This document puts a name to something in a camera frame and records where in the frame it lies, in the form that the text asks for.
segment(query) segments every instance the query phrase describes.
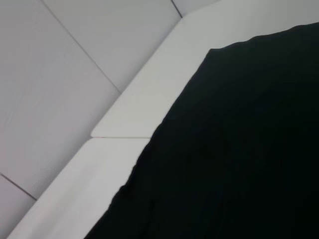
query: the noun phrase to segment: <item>black fabric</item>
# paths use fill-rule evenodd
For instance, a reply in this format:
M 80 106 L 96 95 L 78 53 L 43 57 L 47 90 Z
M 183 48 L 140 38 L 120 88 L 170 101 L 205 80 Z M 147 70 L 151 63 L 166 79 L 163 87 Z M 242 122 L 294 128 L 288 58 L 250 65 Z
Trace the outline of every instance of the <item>black fabric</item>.
M 86 239 L 318 237 L 318 123 L 319 23 L 211 49 Z

